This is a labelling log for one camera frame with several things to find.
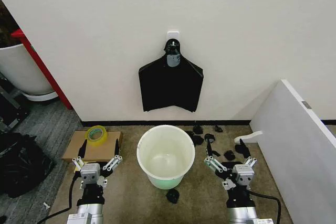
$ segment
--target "black garbage bag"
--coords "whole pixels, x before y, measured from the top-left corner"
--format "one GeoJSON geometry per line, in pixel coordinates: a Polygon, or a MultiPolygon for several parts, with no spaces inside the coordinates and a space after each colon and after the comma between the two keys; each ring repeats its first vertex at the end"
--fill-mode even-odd
{"type": "Polygon", "coordinates": [[[32,190],[54,167],[34,139],[19,133],[0,135],[0,191],[11,198],[32,190]]]}

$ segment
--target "white board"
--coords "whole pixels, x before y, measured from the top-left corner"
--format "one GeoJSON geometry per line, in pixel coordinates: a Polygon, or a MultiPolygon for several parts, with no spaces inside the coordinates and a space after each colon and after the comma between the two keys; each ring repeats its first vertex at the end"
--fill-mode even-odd
{"type": "Polygon", "coordinates": [[[250,126],[295,224],[336,223],[336,139],[281,80],[250,126]]]}

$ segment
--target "white bucket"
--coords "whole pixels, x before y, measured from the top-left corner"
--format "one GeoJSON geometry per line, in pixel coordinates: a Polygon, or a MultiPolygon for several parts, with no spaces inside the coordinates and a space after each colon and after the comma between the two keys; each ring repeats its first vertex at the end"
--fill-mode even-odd
{"type": "Polygon", "coordinates": [[[136,150],[138,162],[150,182],[159,189],[177,186],[193,165],[193,141],[178,127],[160,125],[141,137],[136,150]]]}

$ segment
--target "cardboard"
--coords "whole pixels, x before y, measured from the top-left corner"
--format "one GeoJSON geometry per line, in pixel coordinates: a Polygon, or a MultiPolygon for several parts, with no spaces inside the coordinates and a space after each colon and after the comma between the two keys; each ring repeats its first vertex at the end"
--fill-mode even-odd
{"type": "MultiPolygon", "coordinates": [[[[75,131],[71,137],[70,143],[62,157],[67,162],[72,162],[74,157],[78,156],[78,151],[85,141],[86,131],[75,131]]],[[[107,140],[99,146],[86,145],[85,156],[81,157],[83,161],[108,162],[114,157],[115,141],[118,139],[119,148],[122,142],[122,132],[108,131],[107,140]]]]}

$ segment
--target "black cable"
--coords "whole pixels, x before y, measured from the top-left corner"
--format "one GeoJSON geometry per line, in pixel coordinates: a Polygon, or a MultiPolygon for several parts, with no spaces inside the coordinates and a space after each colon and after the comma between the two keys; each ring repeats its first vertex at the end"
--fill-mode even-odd
{"type": "Polygon", "coordinates": [[[250,190],[246,190],[246,191],[248,191],[250,194],[252,194],[252,195],[254,195],[254,196],[257,196],[257,197],[276,200],[276,202],[278,203],[278,217],[277,217],[277,224],[280,224],[280,218],[281,218],[281,202],[280,202],[280,200],[279,200],[278,198],[273,197],[273,196],[268,196],[268,195],[258,194],[258,193],[255,193],[255,192],[253,192],[253,191],[250,191],[250,190]]]}
{"type": "Polygon", "coordinates": [[[39,222],[37,222],[37,224],[41,224],[41,223],[45,222],[46,220],[48,220],[48,219],[50,219],[50,218],[52,218],[52,217],[54,217],[56,215],[59,215],[59,214],[61,214],[63,212],[66,212],[66,211],[69,211],[72,208],[72,189],[73,189],[74,183],[75,183],[75,181],[76,181],[76,179],[78,177],[79,177],[78,174],[75,173],[74,177],[72,178],[71,184],[70,184],[70,188],[69,188],[69,207],[65,208],[65,209],[63,209],[61,211],[58,211],[58,212],[56,212],[56,213],[54,213],[52,215],[47,216],[46,218],[44,218],[44,219],[40,220],[39,222]]]}

